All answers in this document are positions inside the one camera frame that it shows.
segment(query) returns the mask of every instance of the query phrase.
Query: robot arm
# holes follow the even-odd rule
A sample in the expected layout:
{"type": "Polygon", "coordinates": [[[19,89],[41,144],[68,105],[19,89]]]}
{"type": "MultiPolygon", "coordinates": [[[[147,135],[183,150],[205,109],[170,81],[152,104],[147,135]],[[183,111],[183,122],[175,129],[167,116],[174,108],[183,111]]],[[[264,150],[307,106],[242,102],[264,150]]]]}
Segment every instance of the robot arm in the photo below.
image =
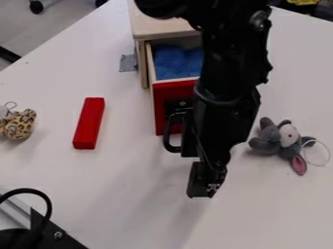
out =
{"type": "Polygon", "coordinates": [[[203,69],[195,85],[193,109],[182,116],[184,158],[200,157],[192,166],[189,197],[213,197],[227,175],[230,150],[247,140],[260,106],[256,86],[268,82],[273,69],[267,40],[271,28],[268,0],[135,0],[153,18],[185,18],[203,36],[203,69]]]}

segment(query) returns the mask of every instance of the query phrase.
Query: pink ear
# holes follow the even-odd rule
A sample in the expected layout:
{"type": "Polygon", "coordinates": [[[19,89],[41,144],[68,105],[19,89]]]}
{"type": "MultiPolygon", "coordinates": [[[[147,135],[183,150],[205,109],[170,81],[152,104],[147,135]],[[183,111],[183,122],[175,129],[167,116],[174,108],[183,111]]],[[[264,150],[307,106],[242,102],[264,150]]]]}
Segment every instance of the pink ear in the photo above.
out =
{"type": "Polygon", "coordinates": [[[300,156],[296,156],[291,160],[291,166],[299,175],[304,175],[307,172],[307,163],[300,156]]]}

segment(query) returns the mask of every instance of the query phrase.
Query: drawer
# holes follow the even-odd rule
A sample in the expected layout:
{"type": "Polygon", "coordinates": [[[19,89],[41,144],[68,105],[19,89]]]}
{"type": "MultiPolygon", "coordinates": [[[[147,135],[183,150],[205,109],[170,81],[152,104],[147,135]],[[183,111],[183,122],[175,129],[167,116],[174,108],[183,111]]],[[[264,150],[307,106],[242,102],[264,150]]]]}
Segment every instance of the drawer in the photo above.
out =
{"type": "MultiPolygon", "coordinates": [[[[155,113],[156,134],[163,135],[166,124],[166,102],[175,99],[190,99],[193,96],[194,84],[199,77],[175,78],[169,80],[158,80],[154,63],[154,47],[159,45],[175,45],[185,50],[199,47],[201,37],[187,37],[178,39],[167,39],[151,41],[146,43],[147,51],[147,70],[150,84],[150,90],[153,98],[155,113]]],[[[175,125],[172,133],[181,131],[180,125],[175,125]]]]}

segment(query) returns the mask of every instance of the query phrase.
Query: red drawer front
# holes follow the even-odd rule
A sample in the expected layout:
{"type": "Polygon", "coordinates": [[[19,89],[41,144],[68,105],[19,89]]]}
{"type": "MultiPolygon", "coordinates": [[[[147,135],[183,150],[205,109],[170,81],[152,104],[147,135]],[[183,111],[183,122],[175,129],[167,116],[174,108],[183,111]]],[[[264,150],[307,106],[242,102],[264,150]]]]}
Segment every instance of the red drawer front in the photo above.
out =
{"type": "MultiPolygon", "coordinates": [[[[158,83],[153,85],[156,135],[163,135],[166,125],[165,102],[177,98],[193,96],[197,80],[158,83]]],[[[174,125],[171,133],[181,132],[181,125],[174,125]]]]}

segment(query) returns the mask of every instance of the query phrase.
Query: drawer handle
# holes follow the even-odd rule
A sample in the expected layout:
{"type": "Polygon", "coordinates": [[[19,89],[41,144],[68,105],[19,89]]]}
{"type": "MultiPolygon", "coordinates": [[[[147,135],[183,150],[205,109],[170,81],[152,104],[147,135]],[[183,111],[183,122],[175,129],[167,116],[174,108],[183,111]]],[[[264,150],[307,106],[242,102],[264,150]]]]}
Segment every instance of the drawer handle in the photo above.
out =
{"type": "Polygon", "coordinates": [[[180,153],[181,152],[181,146],[173,146],[170,144],[170,130],[171,126],[175,125],[175,120],[178,118],[181,118],[183,120],[185,115],[185,112],[179,112],[179,113],[172,113],[170,116],[168,116],[166,120],[166,127],[165,127],[165,134],[163,136],[163,144],[167,151],[171,153],[180,153]]]}

